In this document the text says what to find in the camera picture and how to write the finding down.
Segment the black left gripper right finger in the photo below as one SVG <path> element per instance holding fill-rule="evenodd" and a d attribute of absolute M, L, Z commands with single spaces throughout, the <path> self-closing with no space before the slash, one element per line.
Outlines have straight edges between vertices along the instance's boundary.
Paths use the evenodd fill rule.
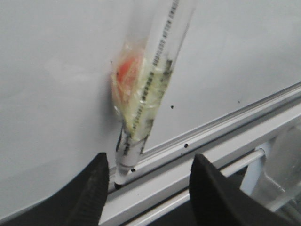
<path fill-rule="evenodd" d="M 290 226 L 229 181 L 204 155 L 194 157 L 189 195 L 199 226 Z"/>

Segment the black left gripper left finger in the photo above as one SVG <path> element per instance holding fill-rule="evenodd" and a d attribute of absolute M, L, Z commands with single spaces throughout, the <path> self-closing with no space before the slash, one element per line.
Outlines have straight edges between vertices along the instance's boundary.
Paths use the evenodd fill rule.
<path fill-rule="evenodd" d="M 108 196 L 106 153 L 94 159 L 67 185 L 3 226 L 97 226 Z"/>

